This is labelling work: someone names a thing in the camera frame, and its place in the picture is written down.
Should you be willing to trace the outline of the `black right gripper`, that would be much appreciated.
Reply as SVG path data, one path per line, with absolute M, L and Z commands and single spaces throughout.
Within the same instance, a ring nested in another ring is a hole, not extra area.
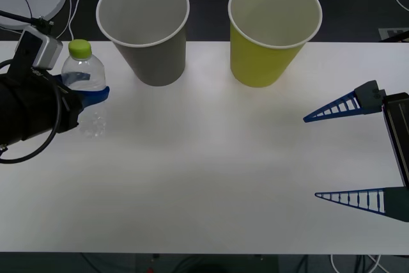
M 408 222 L 408 94 L 387 95 L 376 81 L 368 81 L 352 92 L 313 111 L 305 123 L 380 113 L 382 111 L 404 187 L 352 191 L 316 192 L 317 198 L 346 207 Z

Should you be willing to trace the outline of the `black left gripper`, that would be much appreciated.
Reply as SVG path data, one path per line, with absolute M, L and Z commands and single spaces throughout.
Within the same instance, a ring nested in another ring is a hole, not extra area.
M 85 109 L 104 102 L 110 92 L 108 86 L 100 91 L 73 91 L 66 87 L 89 80 L 90 74 L 84 72 L 66 72 L 54 76 L 45 71 L 29 73 L 22 85 L 14 89 L 17 109 L 12 116 L 12 140 L 25 141 L 53 128 L 57 115 L 57 99 L 52 89 L 52 81 L 61 95 L 61 121 L 57 133 L 78 126 L 81 104 Z

